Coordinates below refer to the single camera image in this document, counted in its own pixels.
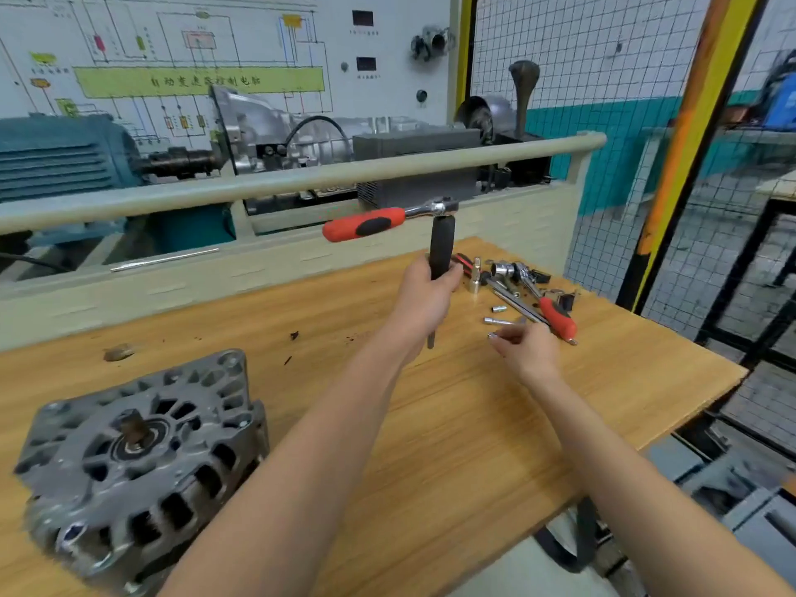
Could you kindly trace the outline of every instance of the alternator housing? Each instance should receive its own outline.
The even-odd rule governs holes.
[[[267,453],[244,353],[226,350],[45,405],[15,474],[42,551],[92,587],[141,597]]]

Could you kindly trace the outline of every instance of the wood grain surface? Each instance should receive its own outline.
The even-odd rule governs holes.
[[[455,250],[513,259],[479,239]],[[276,443],[386,317],[411,259],[0,354],[0,595],[91,593],[41,556],[22,530],[29,495],[11,470],[41,405],[241,348]],[[570,287],[562,279],[552,286]],[[316,595],[443,593],[578,496],[552,428],[486,340],[491,327],[482,318],[497,303],[485,289],[477,298],[457,291],[436,347],[403,372]],[[578,298],[572,316],[580,344],[561,344],[566,379],[636,448],[680,425],[745,373],[590,293]],[[299,335],[291,340],[294,331]],[[103,360],[106,349],[124,342],[134,345],[134,356]]]

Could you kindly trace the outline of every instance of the black cable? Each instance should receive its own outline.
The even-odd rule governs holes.
[[[293,140],[293,136],[296,135],[300,129],[302,129],[307,123],[312,123],[313,121],[326,121],[327,123],[331,123],[334,127],[337,128],[337,131],[340,132],[340,135],[343,136],[343,140],[345,141],[346,148],[348,147],[348,136],[345,135],[345,131],[340,127],[340,124],[334,121],[331,117],[326,117],[325,115],[310,115],[309,117],[305,117],[301,121],[298,122],[298,125],[291,130],[291,132],[285,138],[285,147],[291,143]]]
[[[55,270],[57,272],[72,272],[71,269],[66,268],[60,264],[46,262],[45,260],[39,260],[37,258],[32,258],[29,255],[18,255],[16,253],[5,253],[5,251],[0,251],[0,258],[4,260],[14,260],[15,262],[27,262],[28,264],[34,264],[36,266],[44,266],[50,268],[51,270]]]

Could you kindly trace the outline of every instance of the red ratchet handle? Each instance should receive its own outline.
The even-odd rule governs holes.
[[[546,296],[539,300],[539,309],[544,317],[548,319],[550,328],[557,332],[561,339],[564,341],[575,339],[575,335],[578,333],[578,325],[570,318],[567,311]]]
[[[377,232],[401,226],[403,220],[406,220],[403,208],[374,209],[355,216],[326,222],[321,232],[327,241],[340,243],[340,241],[360,239],[363,236],[375,235]]]

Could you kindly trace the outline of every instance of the teal motor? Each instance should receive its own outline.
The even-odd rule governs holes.
[[[150,175],[193,178],[221,168],[219,151],[170,148],[142,158],[111,115],[32,114],[0,119],[0,204],[150,183]],[[38,231],[28,245],[52,245],[124,230],[126,219]]]

